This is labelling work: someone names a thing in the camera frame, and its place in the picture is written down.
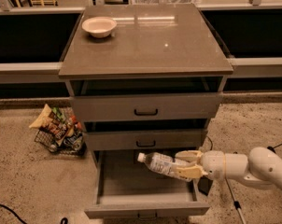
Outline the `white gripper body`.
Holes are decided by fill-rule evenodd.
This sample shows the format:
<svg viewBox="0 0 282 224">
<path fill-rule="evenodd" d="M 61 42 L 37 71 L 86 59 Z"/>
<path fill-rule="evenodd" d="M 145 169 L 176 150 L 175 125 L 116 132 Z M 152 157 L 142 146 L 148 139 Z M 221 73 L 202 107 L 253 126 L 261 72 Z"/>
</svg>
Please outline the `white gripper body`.
<svg viewBox="0 0 282 224">
<path fill-rule="evenodd" d="M 224 178 L 225 155 L 221 151 L 207 151 L 201 157 L 201 165 L 205 176 L 210 180 L 222 180 Z"/>
</svg>

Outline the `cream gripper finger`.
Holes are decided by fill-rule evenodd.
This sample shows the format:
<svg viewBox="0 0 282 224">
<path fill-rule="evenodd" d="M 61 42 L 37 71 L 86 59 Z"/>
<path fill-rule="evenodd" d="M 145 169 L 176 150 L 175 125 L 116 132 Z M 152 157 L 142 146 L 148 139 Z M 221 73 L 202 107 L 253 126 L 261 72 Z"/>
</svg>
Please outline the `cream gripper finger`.
<svg viewBox="0 0 282 224">
<path fill-rule="evenodd" d="M 200 150 L 184 150 L 177 152 L 175 155 L 177 159 L 194 163 L 199 163 L 202 156 L 203 152 Z"/>
<path fill-rule="evenodd" d="M 207 175 L 207 172 L 201 165 L 192 165 L 192 166 L 176 166 L 174 168 L 174 173 L 185 180 L 187 179 L 199 179 L 204 175 Z"/>
</svg>

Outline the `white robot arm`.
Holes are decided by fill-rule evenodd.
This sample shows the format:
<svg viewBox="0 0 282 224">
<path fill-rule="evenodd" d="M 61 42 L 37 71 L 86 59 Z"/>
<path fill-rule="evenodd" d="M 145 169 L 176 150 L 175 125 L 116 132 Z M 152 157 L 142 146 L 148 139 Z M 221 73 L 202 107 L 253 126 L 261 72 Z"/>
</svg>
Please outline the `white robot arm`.
<svg viewBox="0 0 282 224">
<path fill-rule="evenodd" d="M 179 177 L 210 180 L 232 179 L 254 189 L 269 189 L 276 186 L 282 190 L 282 159 L 265 147 L 254 147 L 249 155 L 224 153 L 211 150 L 180 151 L 176 158 L 186 161 L 188 166 L 178 166 Z"/>
</svg>

